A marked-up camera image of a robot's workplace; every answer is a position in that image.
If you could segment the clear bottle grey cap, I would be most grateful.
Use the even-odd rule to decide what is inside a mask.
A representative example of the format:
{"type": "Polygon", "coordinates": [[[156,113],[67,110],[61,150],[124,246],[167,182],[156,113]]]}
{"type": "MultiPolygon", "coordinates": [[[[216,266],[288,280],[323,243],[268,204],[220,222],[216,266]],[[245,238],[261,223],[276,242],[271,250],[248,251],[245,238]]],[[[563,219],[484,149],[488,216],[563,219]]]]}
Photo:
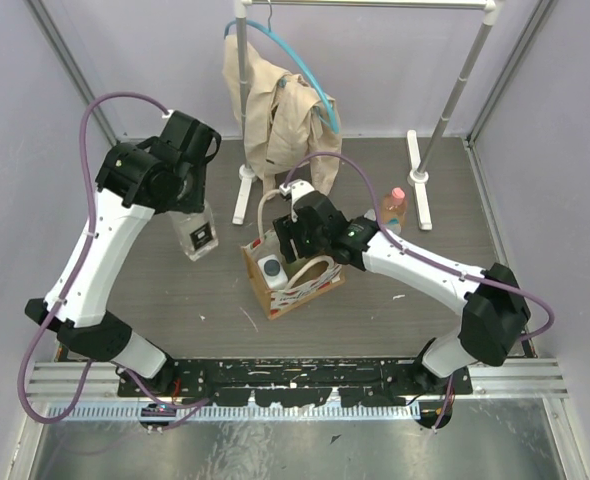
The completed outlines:
{"type": "Polygon", "coordinates": [[[191,261],[198,261],[218,247],[214,216],[208,202],[204,203],[201,213],[170,212],[169,215],[182,251],[191,261]]]}

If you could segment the pink bottle pink cap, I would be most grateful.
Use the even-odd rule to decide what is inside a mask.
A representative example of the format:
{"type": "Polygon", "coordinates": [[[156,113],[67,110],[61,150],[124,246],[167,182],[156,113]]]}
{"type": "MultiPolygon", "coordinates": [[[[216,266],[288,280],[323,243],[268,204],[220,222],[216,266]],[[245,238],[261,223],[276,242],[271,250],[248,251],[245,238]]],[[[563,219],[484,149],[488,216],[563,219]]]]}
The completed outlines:
{"type": "Polygon", "coordinates": [[[405,224],[406,213],[406,194],[401,187],[395,187],[382,199],[380,206],[382,224],[394,234],[399,235],[405,224]]]}

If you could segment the green bottle beige cap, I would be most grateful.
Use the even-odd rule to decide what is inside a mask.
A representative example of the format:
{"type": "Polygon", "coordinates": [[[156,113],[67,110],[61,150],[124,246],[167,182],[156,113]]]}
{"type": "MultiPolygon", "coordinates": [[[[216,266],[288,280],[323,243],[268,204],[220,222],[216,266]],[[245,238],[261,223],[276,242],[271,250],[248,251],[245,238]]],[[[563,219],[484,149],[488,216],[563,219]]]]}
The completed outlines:
{"type": "Polygon", "coordinates": [[[297,274],[307,263],[307,259],[299,258],[294,262],[288,263],[286,260],[282,262],[283,269],[288,278],[292,278],[297,274]]]}

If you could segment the orange bottle blue pump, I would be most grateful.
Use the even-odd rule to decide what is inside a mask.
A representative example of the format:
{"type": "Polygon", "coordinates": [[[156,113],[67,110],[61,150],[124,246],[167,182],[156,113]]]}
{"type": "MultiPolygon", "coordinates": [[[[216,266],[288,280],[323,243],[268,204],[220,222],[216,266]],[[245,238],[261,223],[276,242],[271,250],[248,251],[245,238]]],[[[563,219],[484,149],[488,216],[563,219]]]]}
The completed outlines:
{"type": "Polygon", "coordinates": [[[376,220],[376,214],[375,214],[375,211],[374,211],[373,209],[369,209],[369,210],[368,210],[368,211],[367,211],[367,212],[364,214],[364,217],[365,217],[365,218],[367,218],[367,219],[369,219],[369,220],[375,221],[375,220],[376,220]]]}

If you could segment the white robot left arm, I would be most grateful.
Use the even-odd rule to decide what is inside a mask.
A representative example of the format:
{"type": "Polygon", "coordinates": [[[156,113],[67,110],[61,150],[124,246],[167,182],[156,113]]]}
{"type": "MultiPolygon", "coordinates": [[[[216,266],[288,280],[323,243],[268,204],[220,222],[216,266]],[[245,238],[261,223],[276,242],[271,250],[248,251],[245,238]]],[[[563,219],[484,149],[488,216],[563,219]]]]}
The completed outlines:
{"type": "Polygon", "coordinates": [[[210,126],[174,112],[160,135],[112,147],[96,176],[95,213],[60,279],[25,307],[38,324],[52,314],[48,328],[70,351],[137,373],[153,396],[174,387],[171,358],[110,313],[108,297],[136,238],[154,216],[205,212],[206,168],[220,145],[210,126]]]}

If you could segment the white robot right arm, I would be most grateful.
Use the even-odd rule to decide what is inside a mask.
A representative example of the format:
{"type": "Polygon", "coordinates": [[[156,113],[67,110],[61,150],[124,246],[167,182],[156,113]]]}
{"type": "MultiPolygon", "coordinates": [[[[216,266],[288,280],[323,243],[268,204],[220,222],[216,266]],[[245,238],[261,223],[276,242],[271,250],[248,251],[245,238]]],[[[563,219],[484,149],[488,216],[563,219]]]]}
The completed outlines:
{"type": "Polygon", "coordinates": [[[317,191],[294,201],[273,227],[289,263],[324,254],[404,283],[460,316],[458,328],[429,340],[414,360],[413,380],[424,393],[437,393],[451,374],[470,364],[501,366],[530,318],[508,267],[458,267],[380,227],[374,215],[347,219],[317,191]]]}

